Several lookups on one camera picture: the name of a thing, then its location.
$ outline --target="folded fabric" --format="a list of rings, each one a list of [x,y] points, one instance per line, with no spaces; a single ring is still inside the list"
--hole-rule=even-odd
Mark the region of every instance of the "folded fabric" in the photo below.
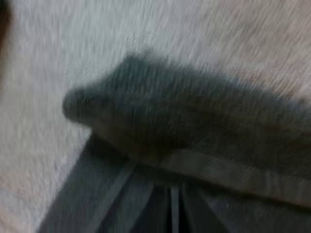
[[[311,207],[311,109],[220,72],[130,55],[63,111],[135,161]]]

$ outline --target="gray fabric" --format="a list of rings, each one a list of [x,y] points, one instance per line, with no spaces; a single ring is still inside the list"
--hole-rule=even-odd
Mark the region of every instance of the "gray fabric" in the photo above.
[[[93,135],[38,232],[87,232],[127,161]],[[230,193],[148,166],[137,166],[114,200],[96,232],[173,232],[177,221],[181,233],[311,231],[308,211]]]
[[[300,103],[151,53],[70,91],[63,110],[136,161],[311,207],[311,109]]]

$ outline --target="white carpet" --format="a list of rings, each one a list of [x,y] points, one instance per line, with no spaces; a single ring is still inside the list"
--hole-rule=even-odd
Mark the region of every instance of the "white carpet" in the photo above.
[[[32,233],[89,132],[62,116],[74,85],[153,48],[311,104],[311,1],[10,0],[0,60],[0,232]]]

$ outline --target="gray cloth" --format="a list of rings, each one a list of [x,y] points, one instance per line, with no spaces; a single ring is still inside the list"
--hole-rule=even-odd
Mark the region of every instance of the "gray cloth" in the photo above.
[[[311,207],[311,109],[300,103],[147,54],[70,91],[63,109],[136,161]]]
[[[311,231],[308,211],[241,196],[142,165],[126,170],[128,181],[113,202],[106,201],[127,163],[126,157],[93,135],[38,232],[171,233],[176,222],[181,233]],[[98,215],[107,203],[111,203],[107,214]]]

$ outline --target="gray garment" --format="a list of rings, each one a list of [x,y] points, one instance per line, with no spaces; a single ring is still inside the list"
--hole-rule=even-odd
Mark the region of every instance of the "gray garment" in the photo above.
[[[138,162],[311,207],[311,109],[300,103],[151,54],[70,91],[63,108]]]
[[[310,212],[148,166],[124,169],[126,164],[131,162],[93,135],[38,232],[91,233],[88,229],[93,228],[97,233],[164,233],[176,232],[174,223],[181,233],[311,232]],[[120,177],[127,181],[115,193],[113,187],[122,183]],[[107,206],[108,211],[98,216]]]

